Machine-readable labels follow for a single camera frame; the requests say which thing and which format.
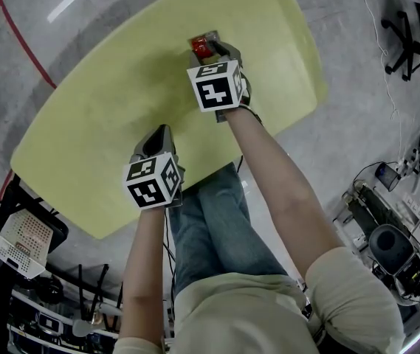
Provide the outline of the person's left forearm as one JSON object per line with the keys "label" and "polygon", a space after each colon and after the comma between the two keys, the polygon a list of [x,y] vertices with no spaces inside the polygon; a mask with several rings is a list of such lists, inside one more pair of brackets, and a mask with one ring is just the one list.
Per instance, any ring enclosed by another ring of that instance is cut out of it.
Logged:
{"label": "person's left forearm", "polygon": [[121,338],[139,338],[161,344],[164,332],[164,226],[165,210],[162,207],[140,213],[123,275]]}

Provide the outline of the person's white shirt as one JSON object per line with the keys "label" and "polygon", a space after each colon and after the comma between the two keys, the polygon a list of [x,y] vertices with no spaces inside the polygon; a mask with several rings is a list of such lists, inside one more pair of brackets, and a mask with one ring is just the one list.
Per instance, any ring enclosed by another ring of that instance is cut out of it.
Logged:
{"label": "person's white shirt", "polygon": [[282,275],[192,283],[176,298],[169,354],[400,354],[399,308],[347,248],[318,258],[306,283],[307,294]]}

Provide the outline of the person's blue jeans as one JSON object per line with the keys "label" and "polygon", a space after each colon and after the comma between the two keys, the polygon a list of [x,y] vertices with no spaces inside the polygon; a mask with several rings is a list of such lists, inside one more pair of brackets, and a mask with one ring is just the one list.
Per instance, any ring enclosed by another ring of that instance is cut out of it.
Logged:
{"label": "person's blue jeans", "polygon": [[253,229],[235,165],[229,163],[183,193],[169,211],[176,247],[176,292],[205,279],[254,280],[268,286],[292,279]]}

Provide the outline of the white storage shelf rack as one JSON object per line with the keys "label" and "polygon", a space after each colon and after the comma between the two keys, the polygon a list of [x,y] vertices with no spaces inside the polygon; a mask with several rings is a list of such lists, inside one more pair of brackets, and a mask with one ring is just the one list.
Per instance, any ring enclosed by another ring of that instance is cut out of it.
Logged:
{"label": "white storage shelf rack", "polygon": [[[72,334],[73,320],[81,319],[78,273],[53,271],[37,277],[51,276],[63,286],[63,299],[56,305],[39,299],[35,292],[36,277],[31,280],[21,275],[16,277],[7,317],[7,354],[111,354],[118,337],[92,333],[79,338]],[[95,285],[85,282],[83,286],[86,312],[92,307],[96,286],[97,282]],[[103,302],[117,307],[118,299],[107,299],[104,292],[103,296]]]}

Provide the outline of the person's right forearm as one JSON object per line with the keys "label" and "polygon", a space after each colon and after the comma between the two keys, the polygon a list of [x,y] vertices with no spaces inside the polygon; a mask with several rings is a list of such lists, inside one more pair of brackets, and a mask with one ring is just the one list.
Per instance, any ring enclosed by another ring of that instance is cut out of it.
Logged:
{"label": "person's right forearm", "polygon": [[272,222],[299,274],[342,246],[308,180],[287,152],[246,108],[224,113],[261,191]]}

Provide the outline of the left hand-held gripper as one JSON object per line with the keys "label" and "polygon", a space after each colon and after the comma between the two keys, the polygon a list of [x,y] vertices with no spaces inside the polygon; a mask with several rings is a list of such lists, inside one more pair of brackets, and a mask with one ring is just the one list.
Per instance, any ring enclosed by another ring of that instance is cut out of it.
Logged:
{"label": "left hand-held gripper", "polygon": [[138,209],[165,207],[173,203],[177,191],[181,190],[184,174],[174,153],[171,127],[165,124],[146,134],[134,148],[134,156],[147,159],[124,167],[123,187]]}

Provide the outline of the table with yellow-green cloth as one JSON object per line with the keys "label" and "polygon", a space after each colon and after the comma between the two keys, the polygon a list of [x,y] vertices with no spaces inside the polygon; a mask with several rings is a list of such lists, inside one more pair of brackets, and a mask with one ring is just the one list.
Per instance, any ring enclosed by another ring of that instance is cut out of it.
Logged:
{"label": "table with yellow-green cloth", "polygon": [[97,239],[138,217],[123,171],[141,138],[171,127],[185,185],[240,150],[199,110],[188,41],[215,30],[242,55],[251,107],[277,134],[326,95],[320,56],[296,0],[158,0],[97,45],[52,93],[11,158],[13,171]]}

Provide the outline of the grey moulded chair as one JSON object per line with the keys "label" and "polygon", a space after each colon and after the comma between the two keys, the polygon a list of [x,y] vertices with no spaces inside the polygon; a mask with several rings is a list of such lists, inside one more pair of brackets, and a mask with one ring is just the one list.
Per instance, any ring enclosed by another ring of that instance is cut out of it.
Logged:
{"label": "grey moulded chair", "polygon": [[378,226],[369,237],[375,261],[389,275],[396,276],[413,258],[415,249],[408,237],[390,224]]}

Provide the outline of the black headset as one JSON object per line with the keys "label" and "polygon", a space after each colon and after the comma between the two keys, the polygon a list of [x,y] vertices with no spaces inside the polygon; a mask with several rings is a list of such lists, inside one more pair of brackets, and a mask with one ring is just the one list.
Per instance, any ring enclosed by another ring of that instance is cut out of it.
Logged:
{"label": "black headset", "polygon": [[63,299],[63,286],[59,279],[51,277],[36,277],[35,292],[40,300],[56,305]]}

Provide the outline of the pale green chair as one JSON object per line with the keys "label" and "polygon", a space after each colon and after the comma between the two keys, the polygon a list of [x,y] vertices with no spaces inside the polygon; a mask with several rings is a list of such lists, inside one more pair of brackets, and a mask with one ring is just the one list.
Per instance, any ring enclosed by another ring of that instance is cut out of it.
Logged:
{"label": "pale green chair", "polygon": [[118,333],[115,332],[114,328],[106,327],[106,325],[109,323],[108,317],[111,317],[111,319],[120,319],[122,314],[123,312],[119,307],[105,302],[97,302],[90,321],[84,319],[73,320],[72,334],[76,337],[83,338],[89,334],[97,333],[116,339]]}

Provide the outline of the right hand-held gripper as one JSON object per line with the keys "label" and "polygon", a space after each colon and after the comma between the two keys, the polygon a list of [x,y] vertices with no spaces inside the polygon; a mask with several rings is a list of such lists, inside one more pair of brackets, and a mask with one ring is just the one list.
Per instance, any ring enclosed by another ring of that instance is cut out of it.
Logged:
{"label": "right hand-held gripper", "polygon": [[192,49],[187,69],[196,101],[202,112],[213,112],[217,123],[226,122],[225,111],[242,108],[261,118],[250,108],[252,86],[243,73],[241,52],[223,41],[210,41],[209,49]]}

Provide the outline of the black folding chair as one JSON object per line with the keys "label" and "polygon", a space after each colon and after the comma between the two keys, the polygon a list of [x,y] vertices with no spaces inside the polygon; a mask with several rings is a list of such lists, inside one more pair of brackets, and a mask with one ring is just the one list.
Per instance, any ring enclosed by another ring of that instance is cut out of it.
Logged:
{"label": "black folding chair", "polygon": [[52,232],[52,241],[49,253],[54,251],[67,239],[69,228],[56,215],[41,205],[41,198],[33,198],[20,186],[21,179],[14,175],[6,186],[2,199],[0,200],[0,231],[7,219],[17,212],[30,212],[42,223],[45,223]]}

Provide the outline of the small red packet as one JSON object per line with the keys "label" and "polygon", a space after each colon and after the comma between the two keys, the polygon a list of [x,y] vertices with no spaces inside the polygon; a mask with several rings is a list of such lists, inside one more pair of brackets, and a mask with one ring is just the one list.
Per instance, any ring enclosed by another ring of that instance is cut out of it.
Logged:
{"label": "small red packet", "polygon": [[189,40],[192,51],[199,58],[210,58],[214,56],[217,51],[214,42],[219,40],[219,34],[216,30],[197,35]]}

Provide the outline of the white perforated plastic basket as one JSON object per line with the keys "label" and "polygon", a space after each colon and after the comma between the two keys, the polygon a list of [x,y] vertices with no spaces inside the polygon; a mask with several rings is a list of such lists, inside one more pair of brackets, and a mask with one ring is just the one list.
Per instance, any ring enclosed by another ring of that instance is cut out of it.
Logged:
{"label": "white perforated plastic basket", "polygon": [[10,215],[0,231],[0,260],[26,279],[43,273],[53,230],[23,209]]}

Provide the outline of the black mesh cup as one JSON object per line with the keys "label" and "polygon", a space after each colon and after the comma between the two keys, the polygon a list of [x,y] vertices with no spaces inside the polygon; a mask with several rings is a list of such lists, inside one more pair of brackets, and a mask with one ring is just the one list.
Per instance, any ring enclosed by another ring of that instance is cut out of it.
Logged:
{"label": "black mesh cup", "polygon": [[376,179],[388,192],[392,192],[401,179],[398,169],[399,164],[397,162],[380,162],[375,170]]}

